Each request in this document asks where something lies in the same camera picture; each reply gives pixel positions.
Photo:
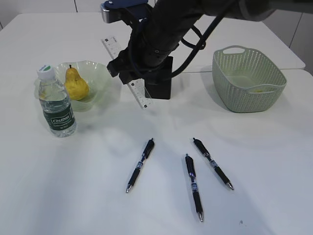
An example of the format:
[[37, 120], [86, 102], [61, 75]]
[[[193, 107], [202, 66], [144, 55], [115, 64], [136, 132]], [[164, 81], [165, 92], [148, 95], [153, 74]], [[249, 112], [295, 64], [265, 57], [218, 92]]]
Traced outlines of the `blue grey right robot arm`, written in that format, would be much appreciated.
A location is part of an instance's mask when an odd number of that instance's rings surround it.
[[[128, 46], [107, 65], [111, 76], [119, 76], [124, 84], [139, 78], [150, 83], [173, 78], [188, 67], [222, 19], [257, 22], [275, 11], [269, 0], [159, 0], [154, 7], [146, 0], [108, 0], [102, 6], [132, 29]], [[189, 56], [175, 71], [160, 75], [169, 54], [203, 15], [214, 20]]]

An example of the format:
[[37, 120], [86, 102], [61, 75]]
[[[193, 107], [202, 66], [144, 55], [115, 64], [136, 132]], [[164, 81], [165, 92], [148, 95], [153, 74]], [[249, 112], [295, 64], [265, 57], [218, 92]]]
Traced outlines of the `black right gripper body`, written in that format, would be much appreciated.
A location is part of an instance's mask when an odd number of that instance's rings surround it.
[[141, 22], [133, 17], [123, 22], [132, 28], [128, 47], [108, 63], [107, 69], [112, 77], [121, 71], [133, 71], [140, 78], [149, 78], [177, 48], [181, 15], [151, 14]]

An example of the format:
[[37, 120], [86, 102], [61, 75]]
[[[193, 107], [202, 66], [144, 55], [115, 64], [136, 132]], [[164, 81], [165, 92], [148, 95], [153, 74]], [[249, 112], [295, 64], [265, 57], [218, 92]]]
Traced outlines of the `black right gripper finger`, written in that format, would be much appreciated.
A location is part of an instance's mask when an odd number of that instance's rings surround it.
[[123, 85], [126, 85], [132, 82], [133, 80], [139, 79], [140, 77], [137, 76], [136, 73], [133, 71], [123, 70], [119, 73], [119, 78], [122, 81]]

